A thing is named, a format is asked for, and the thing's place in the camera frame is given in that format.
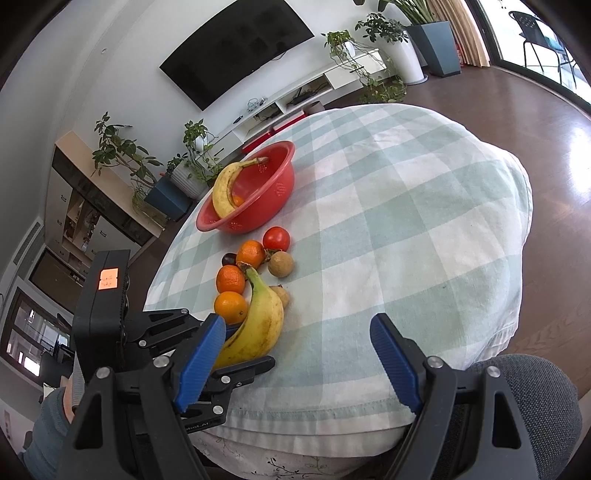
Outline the left hand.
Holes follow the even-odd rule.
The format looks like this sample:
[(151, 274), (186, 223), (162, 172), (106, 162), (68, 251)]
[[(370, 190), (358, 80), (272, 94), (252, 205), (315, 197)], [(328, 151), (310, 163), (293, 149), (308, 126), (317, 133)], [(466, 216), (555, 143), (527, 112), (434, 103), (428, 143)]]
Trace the left hand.
[(69, 423), (72, 423), (74, 418), (74, 411), (72, 406), (72, 390), (73, 390), (73, 376), (70, 376), (67, 380), (63, 382), (63, 411), (66, 419)]

